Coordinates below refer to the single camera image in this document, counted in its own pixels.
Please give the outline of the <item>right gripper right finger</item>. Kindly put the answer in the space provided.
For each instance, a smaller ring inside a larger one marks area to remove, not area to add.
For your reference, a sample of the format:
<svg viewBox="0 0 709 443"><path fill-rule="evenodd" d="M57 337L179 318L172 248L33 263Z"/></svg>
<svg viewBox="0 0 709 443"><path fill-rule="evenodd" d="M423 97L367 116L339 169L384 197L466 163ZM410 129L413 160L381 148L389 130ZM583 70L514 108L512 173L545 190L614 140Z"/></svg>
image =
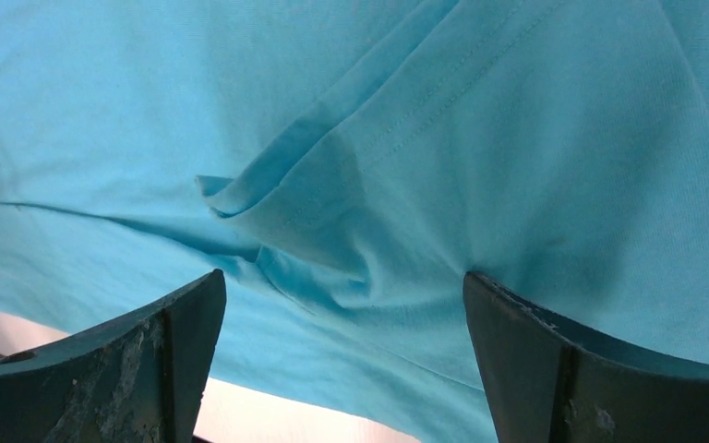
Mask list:
<svg viewBox="0 0 709 443"><path fill-rule="evenodd" d="M709 442L709 365L547 310L479 272L463 279L475 359L501 442Z"/></svg>

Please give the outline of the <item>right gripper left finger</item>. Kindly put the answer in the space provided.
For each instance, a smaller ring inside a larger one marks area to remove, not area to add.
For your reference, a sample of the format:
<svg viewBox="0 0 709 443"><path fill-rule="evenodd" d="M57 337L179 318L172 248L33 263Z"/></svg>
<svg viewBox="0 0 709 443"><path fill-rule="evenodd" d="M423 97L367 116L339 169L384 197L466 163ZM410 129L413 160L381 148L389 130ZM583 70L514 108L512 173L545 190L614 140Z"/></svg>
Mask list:
<svg viewBox="0 0 709 443"><path fill-rule="evenodd" d="M0 359L0 442L191 442L225 312L214 270Z"/></svg>

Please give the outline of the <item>cyan t shirt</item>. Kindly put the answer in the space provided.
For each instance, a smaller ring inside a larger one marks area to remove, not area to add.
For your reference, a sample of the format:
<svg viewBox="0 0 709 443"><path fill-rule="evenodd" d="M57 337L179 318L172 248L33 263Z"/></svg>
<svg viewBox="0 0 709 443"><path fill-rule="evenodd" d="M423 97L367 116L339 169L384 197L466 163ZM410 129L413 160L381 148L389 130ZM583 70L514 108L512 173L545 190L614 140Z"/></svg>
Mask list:
<svg viewBox="0 0 709 443"><path fill-rule="evenodd" d="M0 1L0 311L216 268L214 376L424 442L469 270L709 364L709 1Z"/></svg>

